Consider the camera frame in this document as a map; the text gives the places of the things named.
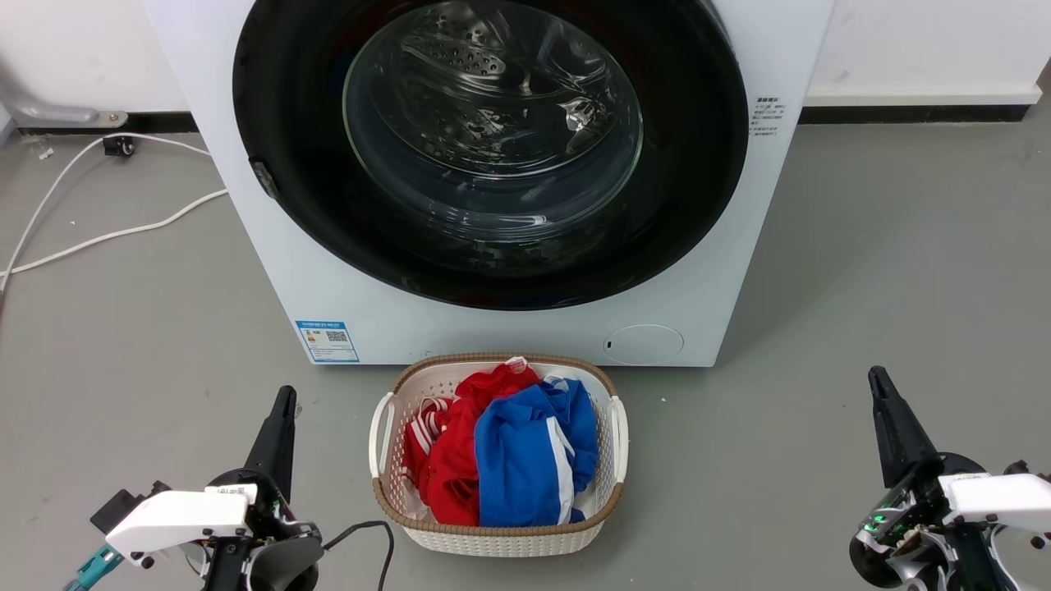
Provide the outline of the round black glass washer door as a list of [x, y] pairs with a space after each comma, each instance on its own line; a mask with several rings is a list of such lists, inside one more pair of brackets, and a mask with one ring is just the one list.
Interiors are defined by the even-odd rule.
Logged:
[[746, 161], [746, 82], [705, 0], [255, 0], [251, 171], [362, 273], [470, 308], [645, 283]]

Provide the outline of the round white filter cover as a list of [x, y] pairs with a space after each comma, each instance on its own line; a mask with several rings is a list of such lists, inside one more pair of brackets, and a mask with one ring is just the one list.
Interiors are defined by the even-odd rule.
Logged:
[[622, 365], [660, 365], [675, 359], [684, 347], [684, 339], [667, 326], [637, 324], [607, 334], [605, 355]]

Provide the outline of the white front-load washing machine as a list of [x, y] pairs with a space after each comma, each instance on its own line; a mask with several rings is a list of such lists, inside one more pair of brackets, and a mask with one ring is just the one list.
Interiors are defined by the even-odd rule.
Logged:
[[490, 351], [622, 365], [602, 350], [605, 337], [623, 327], [657, 324], [684, 339], [679, 355], [660, 365], [710, 367], [769, 211], [836, 0], [705, 1], [731, 41], [746, 82], [748, 119], [755, 98], [778, 97], [786, 104], [781, 130], [776, 137], [750, 137], [748, 127], [746, 161], [731, 201], [688, 254], [628, 291], [542, 310], [431, 300], [331, 254], [260, 186], [241, 142], [234, 53], [255, 0], [142, 3], [294, 332], [297, 319], [344, 322], [360, 356], [353, 365], [409, 365], [432, 355]]

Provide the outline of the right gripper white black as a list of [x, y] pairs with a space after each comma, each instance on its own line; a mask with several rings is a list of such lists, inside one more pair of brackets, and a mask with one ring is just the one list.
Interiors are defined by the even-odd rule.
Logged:
[[939, 454], [883, 366], [868, 371], [883, 486], [879, 549], [911, 552], [937, 547], [962, 552], [965, 533], [978, 552], [991, 552], [1007, 530], [1051, 543], [1051, 478], [1032, 474], [1024, 461], [1006, 474], [976, 471], [959, 454]]

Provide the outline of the small printed text sticker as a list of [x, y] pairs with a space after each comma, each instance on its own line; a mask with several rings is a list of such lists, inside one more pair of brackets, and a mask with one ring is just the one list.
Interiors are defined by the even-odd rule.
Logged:
[[781, 130], [786, 113], [786, 104], [778, 97], [759, 96], [750, 106], [748, 135], [750, 137], [776, 137]]

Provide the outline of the white plastic laundry basket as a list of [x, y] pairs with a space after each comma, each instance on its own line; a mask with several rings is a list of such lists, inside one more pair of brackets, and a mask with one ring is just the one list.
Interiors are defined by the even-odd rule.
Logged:
[[376, 407], [370, 426], [370, 472], [373, 493], [389, 519], [417, 545], [435, 552], [473, 557], [551, 557], [577, 552], [597, 538], [623, 493], [628, 468], [628, 420], [611, 378], [600, 367], [575, 358], [537, 355], [530, 366], [541, 378], [580, 379], [597, 419], [597, 482], [583, 493], [581, 523], [528, 528], [450, 526], [413, 519], [409, 494], [401, 485], [404, 429], [425, 398], [453, 394], [470, 374], [492, 370], [511, 353], [458, 353], [427, 358], [406, 367]]

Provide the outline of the blue energy label sticker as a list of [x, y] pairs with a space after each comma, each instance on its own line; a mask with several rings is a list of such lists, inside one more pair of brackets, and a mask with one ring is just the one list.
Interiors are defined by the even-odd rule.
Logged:
[[296, 332], [310, 362], [315, 365], [352, 365], [360, 363], [356, 345], [344, 322], [294, 322]]

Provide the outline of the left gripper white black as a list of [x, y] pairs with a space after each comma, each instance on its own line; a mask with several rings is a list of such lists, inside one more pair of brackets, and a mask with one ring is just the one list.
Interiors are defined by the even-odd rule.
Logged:
[[138, 566], [170, 547], [195, 545], [213, 555], [222, 541], [249, 547], [301, 535], [291, 501], [298, 399], [293, 387], [279, 388], [244, 468], [221, 474], [202, 490], [176, 490], [154, 482], [133, 495], [117, 491], [90, 523], [121, 557]]

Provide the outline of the grey floor pipe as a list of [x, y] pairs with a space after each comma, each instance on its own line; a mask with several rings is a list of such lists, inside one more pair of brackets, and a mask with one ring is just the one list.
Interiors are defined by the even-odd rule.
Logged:
[[12, 120], [22, 130], [116, 130], [124, 126], [128, 113], [98, 111], [82, 106], [62, 106], [29, 101], [5, 104]]

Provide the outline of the blue white-trimmed garment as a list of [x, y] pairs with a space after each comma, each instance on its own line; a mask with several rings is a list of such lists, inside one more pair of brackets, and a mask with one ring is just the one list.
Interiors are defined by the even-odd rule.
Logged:
[[578, 379], [549, 375], [477, 419], [480, 526], [530, 528], [588, 519], [578, 495], [599, 464], [598, 424]]

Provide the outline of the red striped garment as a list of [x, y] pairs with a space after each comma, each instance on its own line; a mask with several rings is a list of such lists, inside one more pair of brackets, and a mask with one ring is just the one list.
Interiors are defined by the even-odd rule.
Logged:
[[480, 476], [475, 426], [492, 401], [539, 384], [523, 358], [471, 373], [450, 394], [426, 396], [404, 428], [399, 474], [415, 490], [437, 523], [480, 526]]

